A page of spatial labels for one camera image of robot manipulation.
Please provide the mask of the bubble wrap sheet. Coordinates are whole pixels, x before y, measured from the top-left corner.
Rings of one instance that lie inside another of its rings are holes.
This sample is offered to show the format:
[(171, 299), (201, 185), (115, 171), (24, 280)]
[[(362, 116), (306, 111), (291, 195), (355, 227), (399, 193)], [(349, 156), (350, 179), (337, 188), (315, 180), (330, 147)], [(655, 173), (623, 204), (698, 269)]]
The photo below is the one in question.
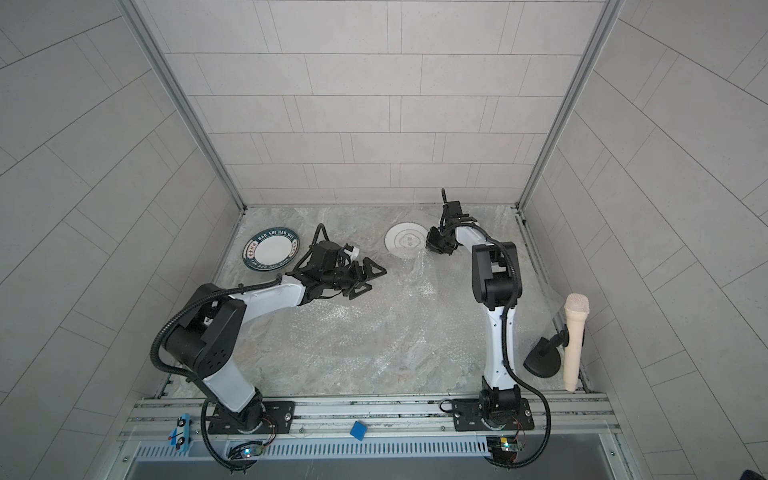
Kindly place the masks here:
[(470, 393), (483, 371), (483, 320), (466, 291), (316, 301), (273, 317), (254, 376), (274, 394)]

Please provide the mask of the green rimmed plate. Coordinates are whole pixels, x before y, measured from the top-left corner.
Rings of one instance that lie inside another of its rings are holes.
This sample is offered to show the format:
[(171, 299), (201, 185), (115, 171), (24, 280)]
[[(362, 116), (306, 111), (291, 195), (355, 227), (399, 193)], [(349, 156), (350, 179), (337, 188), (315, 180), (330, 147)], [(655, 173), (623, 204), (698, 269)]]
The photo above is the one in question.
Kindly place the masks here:
[(246, 242), (241, 258), (250, 270), (271, 272), (287, 266), (299, 248), (300, 238), (295, 231), (287, 227), (271, 227)]

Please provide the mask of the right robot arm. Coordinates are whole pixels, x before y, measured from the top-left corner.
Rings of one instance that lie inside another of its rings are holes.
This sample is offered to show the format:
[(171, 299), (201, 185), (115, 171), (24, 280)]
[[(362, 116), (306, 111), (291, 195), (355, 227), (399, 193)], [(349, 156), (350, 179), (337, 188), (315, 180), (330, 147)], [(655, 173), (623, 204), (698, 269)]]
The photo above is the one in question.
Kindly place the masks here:
[(513, 367), (513, 326), (515, 309), (523, 284), (516, 245), (493, 238), (477, 219), (463, 211), (459, 201), (447, 199), (441, 191), (442, 213), (439, 224), (427, 234), (427, 249), (451, 255), (463, 247), (471, 254), (471, 286), (475, 301), (486, 313), (486, 362), (479, 394), (478, 410), (491, 429), (509, 425), (530, 429), (529, 408), (523, 389), (534, 394), (544, 406), (545, 431), (551, 431), (551, 409), (541, 391), (529, 385)]

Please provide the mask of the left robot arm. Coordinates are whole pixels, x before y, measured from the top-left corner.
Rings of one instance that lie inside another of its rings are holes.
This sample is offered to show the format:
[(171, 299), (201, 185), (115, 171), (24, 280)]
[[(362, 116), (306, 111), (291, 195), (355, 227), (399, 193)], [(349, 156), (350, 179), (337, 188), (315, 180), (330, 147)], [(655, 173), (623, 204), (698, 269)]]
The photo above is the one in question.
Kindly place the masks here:
[(354, 300), (387, 270), (349, 244), (331, 241), (320, 224), (293, 270), (254, 285), (199, 287), (154, 338), (149, 357), (164, 373), (184, 377), (214, 401), (231, 428), (251, 433), (265, 416), (261, 392), (239, 370), (233, 352), (241, 328), (273, 312), (333, 296)]

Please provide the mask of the beige foam microphone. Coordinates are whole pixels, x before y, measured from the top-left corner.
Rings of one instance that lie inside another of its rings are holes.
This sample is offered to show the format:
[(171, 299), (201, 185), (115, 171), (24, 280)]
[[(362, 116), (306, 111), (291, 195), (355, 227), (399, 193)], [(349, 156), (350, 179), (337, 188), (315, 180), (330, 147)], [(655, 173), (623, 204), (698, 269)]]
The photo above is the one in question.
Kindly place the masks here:
[(585, 324), (590, 313), (588, 298), (583, 294), (569, 294), (565, 301), (564, 313), (569, 340), (564, 348), (563, 385), (566, 391), (575, 392), (578, 386)]

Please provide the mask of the blue square tag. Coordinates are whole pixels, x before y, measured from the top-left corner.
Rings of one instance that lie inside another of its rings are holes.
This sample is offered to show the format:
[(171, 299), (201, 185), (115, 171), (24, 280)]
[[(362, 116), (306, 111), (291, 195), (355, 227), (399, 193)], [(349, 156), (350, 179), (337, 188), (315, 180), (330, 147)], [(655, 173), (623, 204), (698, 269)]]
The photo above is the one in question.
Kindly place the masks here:
[(366, 424), (360, 421), (355, 421), (349, 434), (358, 441), (363, 441), (367, 433), (368, 427)]

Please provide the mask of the black microphone stand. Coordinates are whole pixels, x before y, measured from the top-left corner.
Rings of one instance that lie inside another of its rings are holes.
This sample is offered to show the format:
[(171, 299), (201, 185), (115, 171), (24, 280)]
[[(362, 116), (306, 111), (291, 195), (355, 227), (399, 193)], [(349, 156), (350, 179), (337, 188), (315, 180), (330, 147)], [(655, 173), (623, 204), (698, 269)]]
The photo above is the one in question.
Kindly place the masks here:
[(541, 337), (526, 356), (523, 366), (532, 375), (539, 378), (551, 378), (558, 373), (561, 365), (560, 346), (569, 344), (570, 335), (563, 327), (549, 339)]

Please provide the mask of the left circuit board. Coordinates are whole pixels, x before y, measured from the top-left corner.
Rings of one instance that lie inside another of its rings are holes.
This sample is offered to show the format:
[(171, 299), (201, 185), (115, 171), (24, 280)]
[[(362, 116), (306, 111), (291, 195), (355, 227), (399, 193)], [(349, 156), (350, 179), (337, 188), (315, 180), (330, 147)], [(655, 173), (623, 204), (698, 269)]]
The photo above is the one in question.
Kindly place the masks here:
[(262, 441), (248, 441), (229, 449), (227, 458), (231, 461), (250, 461), (264, 452), (264, 443)]

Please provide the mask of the circuit board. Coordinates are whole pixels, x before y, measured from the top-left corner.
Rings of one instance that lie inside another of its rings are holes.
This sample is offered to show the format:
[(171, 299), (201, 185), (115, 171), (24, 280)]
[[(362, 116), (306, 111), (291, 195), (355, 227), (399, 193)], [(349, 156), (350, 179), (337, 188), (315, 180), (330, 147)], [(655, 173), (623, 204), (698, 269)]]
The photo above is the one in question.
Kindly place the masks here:
[(250, 461), (264, 452), (264, 443), (262, 441), (248, 441), (229, 449), (227, 458), (231, 461)]
[(514, 464), (523, 449), (523, 443), (516, 437), (487, 437), (489, 459), (502, 465)]

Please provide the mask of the right circuit board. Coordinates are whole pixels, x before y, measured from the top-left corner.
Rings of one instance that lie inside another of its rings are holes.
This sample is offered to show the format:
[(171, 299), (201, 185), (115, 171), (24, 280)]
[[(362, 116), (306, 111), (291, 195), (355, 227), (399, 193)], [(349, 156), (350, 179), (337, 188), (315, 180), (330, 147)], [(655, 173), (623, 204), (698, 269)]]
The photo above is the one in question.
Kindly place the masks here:
[(523, 449), (523, 443), (516, 437), (487, 437), (489, 459), (502, 465), (514, 464)]

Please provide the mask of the blue connector clip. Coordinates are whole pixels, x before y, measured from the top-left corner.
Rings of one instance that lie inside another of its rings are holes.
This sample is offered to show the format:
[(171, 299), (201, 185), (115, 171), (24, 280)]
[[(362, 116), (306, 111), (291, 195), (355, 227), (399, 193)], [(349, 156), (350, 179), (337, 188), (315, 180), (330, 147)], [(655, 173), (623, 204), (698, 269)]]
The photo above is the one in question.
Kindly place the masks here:
[(176, 426), (168, 436), (169, 445), (177, 453), (183, 454), (189, 450), (191, 441), (191, 416), (188, 413), (180, 415), (176, 419)]

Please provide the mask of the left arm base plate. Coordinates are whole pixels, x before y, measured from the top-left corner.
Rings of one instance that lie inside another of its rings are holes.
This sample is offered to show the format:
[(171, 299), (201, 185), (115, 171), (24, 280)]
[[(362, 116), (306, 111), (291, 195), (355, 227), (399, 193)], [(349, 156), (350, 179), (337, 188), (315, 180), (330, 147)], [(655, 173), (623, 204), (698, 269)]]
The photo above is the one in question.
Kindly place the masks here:
[(216, 405), (206, 414), (207, 432), (214, 435), (287, 434), (296, 404), (291, 401), (266, 401), (232, 412)]

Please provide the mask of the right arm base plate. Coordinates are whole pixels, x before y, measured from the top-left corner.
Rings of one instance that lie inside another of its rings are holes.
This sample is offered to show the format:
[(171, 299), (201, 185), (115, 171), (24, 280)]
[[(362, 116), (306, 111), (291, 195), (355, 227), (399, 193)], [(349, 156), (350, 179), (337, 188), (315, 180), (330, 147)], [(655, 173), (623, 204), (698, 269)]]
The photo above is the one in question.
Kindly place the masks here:
[(535, 428), (527, 399), (517, 409), (495, 409), (485, 412), (476, 399), (452, 399), (448, 414), (457, 432), (529, 431)]

